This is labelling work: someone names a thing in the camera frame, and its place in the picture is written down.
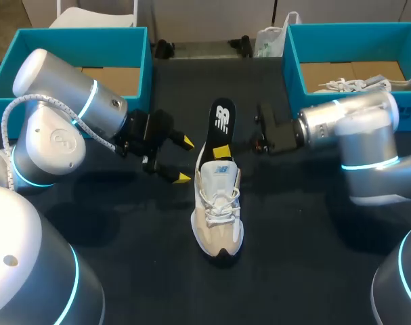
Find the cardboard box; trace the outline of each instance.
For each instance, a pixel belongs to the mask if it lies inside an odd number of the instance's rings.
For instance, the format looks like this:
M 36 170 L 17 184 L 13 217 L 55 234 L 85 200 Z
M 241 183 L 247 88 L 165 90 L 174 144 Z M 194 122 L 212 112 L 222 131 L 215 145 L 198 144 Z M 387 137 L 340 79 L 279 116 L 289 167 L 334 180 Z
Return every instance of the cardboard box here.
M 308 93 L 325 89 L 323 84 L 348 80 L 366 80 L 381 74 L 387 79 L 405 81 L 401 68 L 396 61 L 366 61 L 344 63 L 302 63 L 300 64 Z
M 120 96 L 136 96 L 140 82 L 140 68 L 83 68 L 82 73 Z
M 353 79 L 378 74 L 396 81 L 411 79 L 411 22 L 290 25 L 282 70 L 293 116 L 302 108 L 358 95 L 312 93 L 320 83 L 351 77 L 348 64 Z M 411 91 L 391 94 L 399 108 L 398 131 L 411 131 Z
M 129 111 L 149 111 L 152 56 L 146 28 L 19 29 L 0 67 L 0 120 L 15 98 L 12 85 L 19 68 L 38 48 L 46 49 L 75 67 L 103 66 L 100 82 L 123 96 Z M 11 113 L 8 120 L 10 139 L 19 136 L 24 111 L 22 104 Z

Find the white shoelace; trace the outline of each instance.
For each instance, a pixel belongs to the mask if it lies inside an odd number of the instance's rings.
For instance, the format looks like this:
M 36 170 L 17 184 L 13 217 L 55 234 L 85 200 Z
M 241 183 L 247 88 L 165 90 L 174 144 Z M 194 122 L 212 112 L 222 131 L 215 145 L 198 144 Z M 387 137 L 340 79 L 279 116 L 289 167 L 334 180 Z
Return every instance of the white shoelace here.
M 225 223 L 235 222 L 235 216 L 233 212 L 240 210 L 240 207 L 233 207 L 232 205 L 240 196 L 240 190 L 238 188 L 234 187 L 234 194 L 232 194 L 232 196 L 228 196 L 224 193 L 215 193 L 213 195 L 212 201 L 206 198 L 204 193 L 202 193 L 202 190 L 199 191 L 199 194 L 202 200 L 204 201 L 204 205 L 206 208 L 205 215 L 207 216 L 206 221 L 209 227 L 213 225 L 223 225 Z M 220 207 L 216 206 L 215 203 L 219 197 L 225 198 L 226 200 L 228 200 L 228 202 Z
M 341 78 L 339 81 L 329 81 L 328 83 L 323 83 L 319 86 L 326 86 L 327 89 L 342 92 L 353 92 L 353 91 L 363 91 L 363 88 L 366 87 L 366 84 L 363 80 L 348 80 L 345 81 L 344 78 Z

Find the black insole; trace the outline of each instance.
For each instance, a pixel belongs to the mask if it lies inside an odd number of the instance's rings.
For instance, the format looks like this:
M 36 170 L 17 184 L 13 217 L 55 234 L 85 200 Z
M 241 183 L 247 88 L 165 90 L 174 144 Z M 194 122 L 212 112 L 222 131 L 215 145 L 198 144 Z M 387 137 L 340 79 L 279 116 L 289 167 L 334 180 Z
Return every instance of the black insole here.
M 200 160 L 200 168 L 207 161 L 214 159 L 213 148 L 230 145 L 234 135 L 237 109 L 229 98 L 218 98 L 210 108 L 207 140 Z M 218 160 L 232 160 L 230 157 Z

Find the plastic bag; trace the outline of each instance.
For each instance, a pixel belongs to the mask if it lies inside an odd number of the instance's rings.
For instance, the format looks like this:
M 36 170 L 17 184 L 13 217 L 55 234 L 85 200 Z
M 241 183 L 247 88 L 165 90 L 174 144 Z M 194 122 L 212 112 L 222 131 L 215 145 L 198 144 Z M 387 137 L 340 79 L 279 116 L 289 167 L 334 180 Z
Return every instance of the plastic bag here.
M 286 29 L 289 24 L 301 24 L 301 18 L 297 12 L 290 12 L 287 15 L 282 28 L 267 27 L 260 30 L 257 34 L 254 56 L 256 58 L 282 56 L 284 53 Z

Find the white chair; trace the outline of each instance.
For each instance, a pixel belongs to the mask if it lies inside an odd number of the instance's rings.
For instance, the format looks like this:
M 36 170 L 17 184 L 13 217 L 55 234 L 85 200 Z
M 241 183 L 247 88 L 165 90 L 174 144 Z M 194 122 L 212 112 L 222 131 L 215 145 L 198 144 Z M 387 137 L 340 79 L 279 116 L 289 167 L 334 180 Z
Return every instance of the white chair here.
M 56 20 L 50 28 L 104 28 L 104 27 L 136 27 L 137 2 L 134 0 L 133 14 L 106 15 L 89 10 L 69 7 L 61 13 L 61 0 L 56 1 Z

